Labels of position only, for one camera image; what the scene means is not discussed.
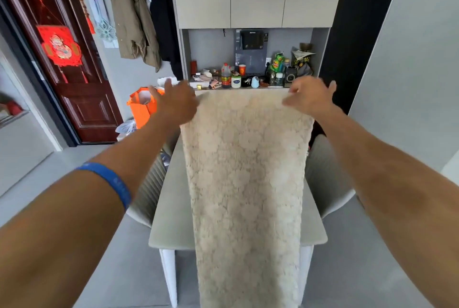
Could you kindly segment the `person's left hand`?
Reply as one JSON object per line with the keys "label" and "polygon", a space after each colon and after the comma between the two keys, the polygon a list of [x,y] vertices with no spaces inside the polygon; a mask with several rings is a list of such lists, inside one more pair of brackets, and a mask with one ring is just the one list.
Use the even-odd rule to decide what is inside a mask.
{"label": "person's left hand", "polygon": [[171,80],[167,79],[162,99],[157,104],[157,111],[151,115],[149,123],[164,130],[175,130],[192,120],[198,104],[195,92],[186,80],[172,85]]}

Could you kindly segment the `cream lace cloth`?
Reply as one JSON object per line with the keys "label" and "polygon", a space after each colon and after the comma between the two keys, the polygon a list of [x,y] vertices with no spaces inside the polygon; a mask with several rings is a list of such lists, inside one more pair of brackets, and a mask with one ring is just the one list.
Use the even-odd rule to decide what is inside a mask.
{"label": "cream lace cloth", "polygon": [[313,118],[286,88],[208,91],[181,126],[201,308],[297,308]]}

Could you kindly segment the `person's right forearm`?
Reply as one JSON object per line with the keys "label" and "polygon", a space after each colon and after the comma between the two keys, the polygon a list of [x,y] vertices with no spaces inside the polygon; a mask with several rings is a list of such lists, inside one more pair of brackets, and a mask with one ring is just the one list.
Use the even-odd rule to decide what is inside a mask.
{"label": "person's right forearm", "polygon": [[406,275],[434,307],[459,308],[459,186],[333,104],[307,111]]}

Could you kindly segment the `person's left forearm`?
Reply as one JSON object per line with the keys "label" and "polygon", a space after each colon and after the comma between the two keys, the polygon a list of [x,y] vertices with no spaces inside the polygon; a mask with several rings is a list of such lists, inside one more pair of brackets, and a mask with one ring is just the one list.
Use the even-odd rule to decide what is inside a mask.
{"label": "person's left forearm", "polygon": [[114,172],[135,193],[160,149],[190,116],[155,114],[39,194],[0,228],[0,308],[72,308],[93,275],[125,214],[107,180]]}

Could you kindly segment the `orange shopping bag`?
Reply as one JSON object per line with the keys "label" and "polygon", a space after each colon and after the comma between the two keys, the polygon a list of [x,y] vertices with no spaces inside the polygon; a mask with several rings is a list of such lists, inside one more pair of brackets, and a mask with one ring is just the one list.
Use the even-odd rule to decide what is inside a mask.
{"label": "orange shopping bag", "polygon": [[127,101],[136,129],[143,127],[149,120],[150,116],[157,111],[157,102],[151,95],[148,87],[141,87],[132,93]]}

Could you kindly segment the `white plastic bag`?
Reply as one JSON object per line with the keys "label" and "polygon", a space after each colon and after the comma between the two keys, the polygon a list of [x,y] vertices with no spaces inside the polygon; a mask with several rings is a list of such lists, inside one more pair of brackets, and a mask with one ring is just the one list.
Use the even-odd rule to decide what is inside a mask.
{"label": "white plastic bag", "polygon": [[135,132],[136,130],[136,122],[133,118],[123,122],[115,129],[115,133],[117,134],[117,141],[120,142],[122,139]]}

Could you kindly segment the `green snack bag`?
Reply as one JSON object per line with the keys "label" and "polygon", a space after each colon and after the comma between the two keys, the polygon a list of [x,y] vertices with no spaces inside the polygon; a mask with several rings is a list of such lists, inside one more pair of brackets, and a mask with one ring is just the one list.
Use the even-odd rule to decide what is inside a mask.
{"label": "green snack bag", "polygon": [[271,61],[270,64],[270,69],[274,73],[281,73],[283,70],[283,63],[284,63],[285,57],[283,52],[278,52],[275,54],[274,58]]}

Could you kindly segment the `black hanging coat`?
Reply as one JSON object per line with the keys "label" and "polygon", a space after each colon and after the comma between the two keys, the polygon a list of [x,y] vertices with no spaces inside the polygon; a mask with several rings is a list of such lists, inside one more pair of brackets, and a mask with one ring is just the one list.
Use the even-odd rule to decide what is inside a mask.
{"label": "black hanging coat", "polygon": [[150,13],[157,34],[159,53],[169,62],[176,79],[183,79],[173,0],[151,0]]}

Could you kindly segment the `khaki hanging jacket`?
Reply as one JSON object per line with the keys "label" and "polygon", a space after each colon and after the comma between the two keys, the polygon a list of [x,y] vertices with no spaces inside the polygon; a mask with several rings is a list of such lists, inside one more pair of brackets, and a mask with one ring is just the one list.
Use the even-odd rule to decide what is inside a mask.
{"label": "khaki hanging jacket", "polygon": [[141,58],[158,73],[162,58],[147,0],[111,0],[111,4],[121,58]]}

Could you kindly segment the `grey smooth dining chair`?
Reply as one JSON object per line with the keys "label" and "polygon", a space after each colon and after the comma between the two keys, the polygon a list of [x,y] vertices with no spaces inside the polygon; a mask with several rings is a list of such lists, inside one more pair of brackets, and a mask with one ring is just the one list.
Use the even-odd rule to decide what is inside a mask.
{"label": "grey smooth dining chair", "polygon": [[356,193],[325,135],[318,135],[313,142],[305,178],[321,219],[342,208]]}

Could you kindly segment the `blue wristband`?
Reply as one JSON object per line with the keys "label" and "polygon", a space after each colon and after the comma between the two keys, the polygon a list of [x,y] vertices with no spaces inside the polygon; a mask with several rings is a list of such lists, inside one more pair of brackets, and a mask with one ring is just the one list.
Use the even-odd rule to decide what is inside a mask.
{"label": "blue wristband", "polygon": [[88,171],[102,178],[115,191],[121,201],[124,211],[127,212],[131,202],[132,195],[128,186],[123,182],[121,177],[110,168],[98,162],[87,162],[77,167],[76,171]]}

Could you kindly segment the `grey ribbed dining chair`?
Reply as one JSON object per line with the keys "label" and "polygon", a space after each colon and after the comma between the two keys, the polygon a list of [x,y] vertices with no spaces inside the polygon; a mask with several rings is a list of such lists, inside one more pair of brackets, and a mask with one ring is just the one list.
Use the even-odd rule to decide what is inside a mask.
{"label": "grey ribbed dining chair", "polygon": [[172,136],[167,139],[160,153],[152,163],[145,179],[142,181],[134,201],[130,204],[126,212],[129,217],[146,227],[152,227],[167,173],[167,167],[163,161],[162,154],[171,158],[179,136],[180,130],[176,130]]}

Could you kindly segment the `white hanging paper ornament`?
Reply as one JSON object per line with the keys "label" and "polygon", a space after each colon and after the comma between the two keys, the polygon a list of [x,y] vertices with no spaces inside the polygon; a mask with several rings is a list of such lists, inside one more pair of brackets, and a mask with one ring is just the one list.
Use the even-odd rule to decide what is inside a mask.
{"label": "white hanging paper ornament", "polygon": [[93,13],[95,34],[103,41],[105,48],[118,49],[116,29],[111,25],[104,0],[89,0]]}

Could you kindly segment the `red paper door decoration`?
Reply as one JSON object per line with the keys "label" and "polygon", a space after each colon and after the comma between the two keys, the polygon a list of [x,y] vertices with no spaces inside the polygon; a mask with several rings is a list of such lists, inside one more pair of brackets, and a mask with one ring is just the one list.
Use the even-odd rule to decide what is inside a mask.
{"label": "red paper door decoration", "polygon": [[58,67],[79,67],[83,65],[80,46],[74,40],[70,29],[58,25],[36,25],[42,38],[41,46],[50,60]]}

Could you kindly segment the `grey dining table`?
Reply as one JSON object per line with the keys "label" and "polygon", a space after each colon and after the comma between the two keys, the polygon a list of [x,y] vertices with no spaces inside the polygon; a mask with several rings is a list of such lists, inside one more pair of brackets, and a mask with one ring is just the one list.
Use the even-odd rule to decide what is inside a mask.
{"label": "grey dining table", "polygon": [[[314,246],[322,245],[327,241],[324,224],[305,180],[301,212],[299,305],[302,304]],[[175,252],[195,249],[191,198],[181,136],[175,145],[165,175],[148,244],[159,250],[170,302],[173,308],[177,308]]]}

